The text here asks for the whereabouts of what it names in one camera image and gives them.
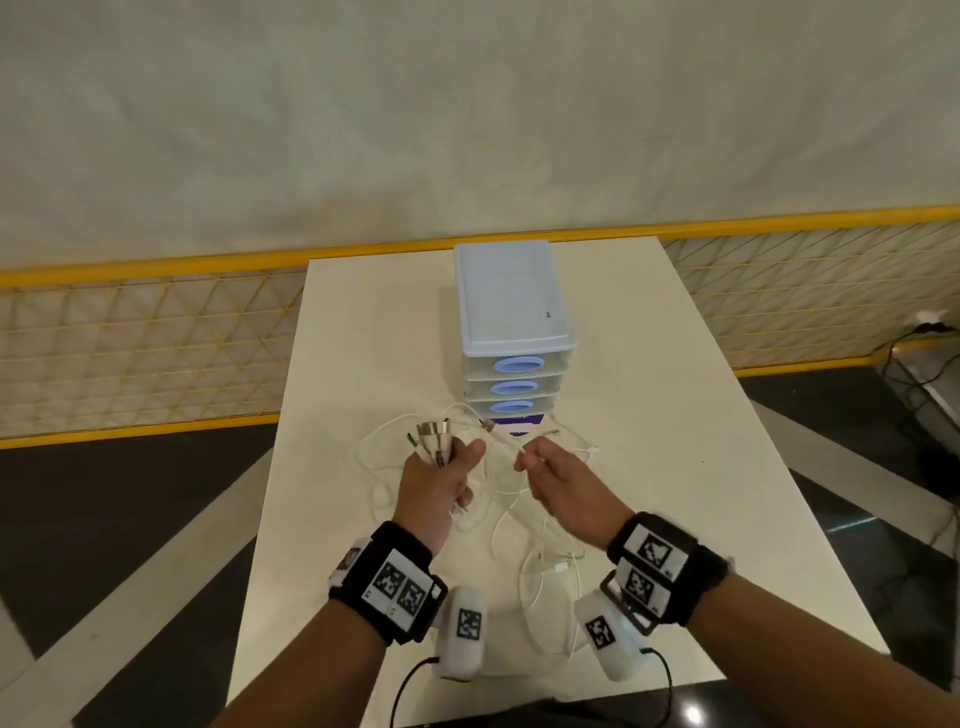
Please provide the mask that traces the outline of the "yellow mesh barrier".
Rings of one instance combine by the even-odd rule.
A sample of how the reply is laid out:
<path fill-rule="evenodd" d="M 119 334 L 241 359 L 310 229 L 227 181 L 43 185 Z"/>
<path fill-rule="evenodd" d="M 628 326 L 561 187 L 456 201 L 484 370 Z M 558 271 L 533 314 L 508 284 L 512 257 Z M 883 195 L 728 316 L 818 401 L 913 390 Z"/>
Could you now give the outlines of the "yellow mesh barrier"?
<path fill-rule="evenodd" d="M 312 261 L 653 237 L 739 378 L 870 365 L 960 313 L 960 203 L 0 270 L 0 450 L 278 421 Z"/>

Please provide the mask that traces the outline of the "person's left forearm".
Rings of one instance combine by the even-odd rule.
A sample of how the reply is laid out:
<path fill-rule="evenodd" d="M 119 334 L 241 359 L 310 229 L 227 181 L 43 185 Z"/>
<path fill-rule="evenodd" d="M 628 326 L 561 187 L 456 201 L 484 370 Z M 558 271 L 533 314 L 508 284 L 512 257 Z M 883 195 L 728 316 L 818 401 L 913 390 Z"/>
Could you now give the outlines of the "person's left forearm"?
<path fill-rule="evenodd" d="M 363 616 L 329 601 L 209 728 L 359 728 L 387 648 Z"/>

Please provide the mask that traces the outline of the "drawer with purple front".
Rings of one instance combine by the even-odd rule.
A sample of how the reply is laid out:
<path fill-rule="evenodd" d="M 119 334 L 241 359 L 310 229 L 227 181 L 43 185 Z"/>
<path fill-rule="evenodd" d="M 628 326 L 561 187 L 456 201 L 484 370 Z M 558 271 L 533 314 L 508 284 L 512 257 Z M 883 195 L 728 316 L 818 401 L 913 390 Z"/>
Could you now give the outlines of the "drawer with purple front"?
<path fill-rule="evenodd" d="M 510 435 L 524 438 L 535 435 L 543 428 L 547 414 L 529 414 L 523 416 L 497 415 L 492 418 L 483 418 L 482 426 L 491 435 Z"/>

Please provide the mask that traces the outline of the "black wristband with markers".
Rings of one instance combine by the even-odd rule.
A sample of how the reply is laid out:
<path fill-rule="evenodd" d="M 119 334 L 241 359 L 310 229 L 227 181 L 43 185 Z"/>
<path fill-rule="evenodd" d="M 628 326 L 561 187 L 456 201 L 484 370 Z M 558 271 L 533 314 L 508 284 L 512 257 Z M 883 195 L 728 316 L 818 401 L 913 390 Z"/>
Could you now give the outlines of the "black wristband with markers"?
<path fill-rule="evenodd" d="M 429 548 L 391 520 L 356 540 L 327 580 L 328 598 L 364 619 L 387 645 L 421 643 L 449 594 Z"/>
<path fill-rule="evenodd" d="M 606 548 L 627 612 L 651 627 L 687 627 L 702 598 L 734 573 L 730 560 L 664 516 L 638 512 Z"/>

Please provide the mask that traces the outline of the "black left wristband with markers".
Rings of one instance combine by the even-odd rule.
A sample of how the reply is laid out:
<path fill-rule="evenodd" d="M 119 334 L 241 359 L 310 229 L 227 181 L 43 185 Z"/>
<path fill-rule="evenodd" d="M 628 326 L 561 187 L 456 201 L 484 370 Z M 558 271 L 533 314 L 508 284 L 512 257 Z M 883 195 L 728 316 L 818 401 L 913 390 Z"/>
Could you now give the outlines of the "black left wristband with markers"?
<path fill-rule="evenodd" d="M 328 598 L 364 619 L 387 645 L 421 643 L 449 594 L 429 548 L 391 520 L 356 540 L 327 580 Z"/>

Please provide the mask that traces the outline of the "person's right hand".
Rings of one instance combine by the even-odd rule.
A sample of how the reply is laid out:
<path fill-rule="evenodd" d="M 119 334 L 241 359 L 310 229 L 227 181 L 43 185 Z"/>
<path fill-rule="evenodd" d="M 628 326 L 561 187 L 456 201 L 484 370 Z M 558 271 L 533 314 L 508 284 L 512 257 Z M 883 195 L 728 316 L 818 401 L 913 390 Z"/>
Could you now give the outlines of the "person's right hand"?
<path fill-rule="evenodd" d="M 561 480 L 527 481 L 534 500 L 569 535 L 603 552 L 635 514 L 585 462 L 563 447 Z"/>

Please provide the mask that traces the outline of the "person's right forearm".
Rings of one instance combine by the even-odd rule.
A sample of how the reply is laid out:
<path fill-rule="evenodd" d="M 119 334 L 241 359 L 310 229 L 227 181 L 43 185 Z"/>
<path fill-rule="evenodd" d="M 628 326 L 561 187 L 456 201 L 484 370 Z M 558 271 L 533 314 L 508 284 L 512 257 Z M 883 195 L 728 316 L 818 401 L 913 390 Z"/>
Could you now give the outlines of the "person's right forearm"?
<path fill-rule="evenodd" d="M 687 630 L 770 720 L 788 728 L 960 728 L 960 697 L 733 574 Z"/>

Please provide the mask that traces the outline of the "white plastic drawer cabinet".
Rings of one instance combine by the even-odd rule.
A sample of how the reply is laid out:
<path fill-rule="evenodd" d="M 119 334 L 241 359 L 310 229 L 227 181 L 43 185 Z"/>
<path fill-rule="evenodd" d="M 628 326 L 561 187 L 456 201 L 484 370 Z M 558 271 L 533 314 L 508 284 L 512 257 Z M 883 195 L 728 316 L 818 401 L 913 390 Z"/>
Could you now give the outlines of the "white plastic drawer cabinet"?
<path fill-rule="evenodd" d="M 463 244 L 453 257 L 462 357 L 572 350 L 571 359 L 578 341 L 547 241 Z"/>

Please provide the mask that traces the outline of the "black right wristband with markers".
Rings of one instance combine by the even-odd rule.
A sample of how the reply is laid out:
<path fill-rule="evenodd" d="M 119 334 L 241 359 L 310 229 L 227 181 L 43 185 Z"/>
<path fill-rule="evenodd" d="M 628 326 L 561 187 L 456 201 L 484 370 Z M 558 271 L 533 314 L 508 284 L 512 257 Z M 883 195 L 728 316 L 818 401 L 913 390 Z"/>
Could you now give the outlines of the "black right wristband with markers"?
<path fill-rule="evenodd" d="M 606 548 L 627 612 L 651 627 L 687 627 L 702 598 L 734 573 L 730 560 L 664 516 L 638 512 Z"/>

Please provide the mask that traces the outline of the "person's left hand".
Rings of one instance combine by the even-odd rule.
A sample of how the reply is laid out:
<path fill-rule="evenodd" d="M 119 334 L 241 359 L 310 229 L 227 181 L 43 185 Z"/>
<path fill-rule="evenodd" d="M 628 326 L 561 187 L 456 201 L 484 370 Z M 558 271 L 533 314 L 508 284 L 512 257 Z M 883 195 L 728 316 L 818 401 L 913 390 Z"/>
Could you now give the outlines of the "person's left hand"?
<path fill-rule="evenodd" d="M 453 507 L 468 508 L 473 500 L 469 478 L 452 480 L 450 463 L 437 467 L 414 451 L 402 468 L 392 521 L 436 557 L 450 536 Z"/>

